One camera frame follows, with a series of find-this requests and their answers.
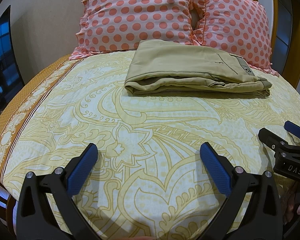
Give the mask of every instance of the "blue gripper pad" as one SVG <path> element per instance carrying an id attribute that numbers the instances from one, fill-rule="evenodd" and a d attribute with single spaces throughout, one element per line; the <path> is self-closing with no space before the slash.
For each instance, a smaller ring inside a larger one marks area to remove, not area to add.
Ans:
<path id="1" fill-rule="evenodd" d="M 287 122 L 284 123 L 284 128 L 289 133 L 292 133 L 293 135 L 295 135 L 298 138 L 300 138 L 300 126 L 297 126 L 293 122 L 287 121 Z"/>
<path id="2" fill-rule="evenodd" d="M 91 144 L 83 154 L 67 180 L 67 194 L 69 197 L 79 194 L 90 171 L 97 162 L 98 148 L 95 144 Z"/>
<path id="3" fill-rule="evenodd" d="M 213 151 L 213 149 L 210 149 L 209 144 L 203 143 L 200 147 L 200 158 L 216 184 L 218 191 L 229 197 L 232 191 L 231 178 L 216 157 L 217 153 Z"/>

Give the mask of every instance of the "screw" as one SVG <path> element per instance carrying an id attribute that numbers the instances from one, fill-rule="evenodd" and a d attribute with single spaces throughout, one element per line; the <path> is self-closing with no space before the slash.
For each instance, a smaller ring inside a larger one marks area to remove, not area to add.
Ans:
<path id="1" fill-rule="evenodd" d="M 54 170 L 54 173 L 55 174 L 61 174 L 63 172 L 63 168 L 62 167 L 58 167 L 58 168 L 56 168 L 55 170 Z"/>
<path id="2" fill-rule="evenodd" d="M 237 166 L 234 170 L 236 173 L 239 173 L 239 174 L 243 173 L 243 171 L 244 171 L 244 169 L 240 166 Z"/>
<path id="3" fill-rule="evenodd" d="M 268 178 L 271 178 L 272 177 L 272 173 L 270 171 L 266 171 L 265 172 L 265 176 L 268 177 Z"/>
<path id="4" fill-rule="evenodd" d="M 33 172 L 32 172 L 32 171 L 29 171 L 29 172 L 27 173 L 27 175 L 26 175 L 26 177 L 27 177 L 28 179 L 31 179 L 32 176 L 33 176 Z"/>

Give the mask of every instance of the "pillow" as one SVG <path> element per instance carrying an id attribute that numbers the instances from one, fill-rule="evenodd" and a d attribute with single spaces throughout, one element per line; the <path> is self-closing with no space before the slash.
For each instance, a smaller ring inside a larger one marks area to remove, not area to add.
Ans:
<path id="1" fill-rule="evenodd" d="M 83 0 L 79 46 L 70 59 L 136 49 L 141 40 L 192 45 L 192 0 Z"/>
<path id="2" fill-rule="evenodd" d="M 194 40 L 202 46 L 243 57 L 250 67 L 279 76 L 271 69 L 271 39 L 265 8 L 253 0 L 193 0 L 202 18 Z"/>

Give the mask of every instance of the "television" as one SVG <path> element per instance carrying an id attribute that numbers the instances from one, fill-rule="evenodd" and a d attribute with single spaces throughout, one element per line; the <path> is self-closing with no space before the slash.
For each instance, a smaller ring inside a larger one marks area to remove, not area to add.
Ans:
<path id="1" fill-rule="evenodd" d="M 24 87 L 12 47 L 10 7 L 0 17 L 0 111 Z"/>

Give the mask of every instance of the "paisley pattern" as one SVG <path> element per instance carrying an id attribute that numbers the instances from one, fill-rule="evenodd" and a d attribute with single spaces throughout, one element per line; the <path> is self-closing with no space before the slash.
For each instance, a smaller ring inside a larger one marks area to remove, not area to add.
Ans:
<path id="1" fill-rule="evenodd" d="M 87 57 L 50 88 L 22 130 L 15 131 L 2 181 L 18 199 L 28 171 L 51 173 L 92 142 L 99 159 L 74 201 L 102 238 L 192 239 L 225 199 L 200 160 L 200 145 L 210 142 L 248 172 L 271 170 L 273 152 L 260 143 L 258 131 L 266 127 L 300 145 L 283 128 L 286 120 L 300 125 L 300 95 L 282 77 L 253 70 L 273 84 L 269 97 L 213 92 L 135 97 L 123 87 L 133 55 Z M 291 184 L 275 179 L 280 193 Z M 68 231 L 48 198 L 60 227 Z M 233 229 L 249 199 L 247 194 Z"/>

